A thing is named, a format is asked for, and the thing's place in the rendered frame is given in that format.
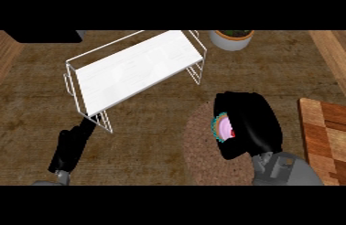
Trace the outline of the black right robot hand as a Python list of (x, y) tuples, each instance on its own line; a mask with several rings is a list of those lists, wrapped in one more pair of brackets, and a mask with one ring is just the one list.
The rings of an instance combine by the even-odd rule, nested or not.
[(213, 116), (228, 114), (235, 136), (217, 142), (222, 157), (229, 160), (244, 153), (251, 156), (282, 151), (282, 132), (265, 98), (254, 92), (217, 93)]

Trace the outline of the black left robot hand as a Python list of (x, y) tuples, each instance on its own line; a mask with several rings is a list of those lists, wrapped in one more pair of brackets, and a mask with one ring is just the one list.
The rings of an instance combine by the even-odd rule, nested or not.
[(75, 168), (95, 127), (96, 124), (84, 118), (70, 130), (59, 132), (55, 155), (49, 165), (52, 173), (59, 170), (70, 173)]

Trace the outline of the pink frosted cupcake teal wrapper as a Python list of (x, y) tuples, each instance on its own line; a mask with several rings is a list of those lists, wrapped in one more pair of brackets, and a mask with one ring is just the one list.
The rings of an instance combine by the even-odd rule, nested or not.
[(211, 132), (219, 143), (225, 143), (228, 139), (235, 137), (235, 131), (225, 112), (222, 112), (211, 120)]

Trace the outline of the round brown woven placemat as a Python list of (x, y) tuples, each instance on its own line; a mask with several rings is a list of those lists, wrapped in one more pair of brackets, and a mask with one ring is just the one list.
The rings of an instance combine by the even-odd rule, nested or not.
[(185, 126), (182, 150), (185, 163), (198, 185), (250, 186), (254, 168), (248, 153), (226, 160), (211, 132), (213, 101), (194, 110)]

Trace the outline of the checkered wooden cutting board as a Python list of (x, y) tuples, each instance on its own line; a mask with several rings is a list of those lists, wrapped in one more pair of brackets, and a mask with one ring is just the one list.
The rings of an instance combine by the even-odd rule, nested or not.
[(346, 106), (297, 101), (306, 161), (327, 186), (346, 186)]

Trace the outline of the white potted plant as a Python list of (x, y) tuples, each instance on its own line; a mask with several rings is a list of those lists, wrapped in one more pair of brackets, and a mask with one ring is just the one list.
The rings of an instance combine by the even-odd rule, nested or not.
[(254, 31), (250, 31), (250, 33), (244, 37), (231, 37), (225, 35), (219, 30), (210, 30), (209, 34), (213, 44), (220, 49), (228, 51), (238, 51), (247, 47), (254, 35)]

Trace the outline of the black appliance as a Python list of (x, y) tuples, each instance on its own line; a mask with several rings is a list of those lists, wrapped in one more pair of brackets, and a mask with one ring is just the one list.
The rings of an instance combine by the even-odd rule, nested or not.
[(80, 43), (84, 30), (7, 30), (19, 43)]

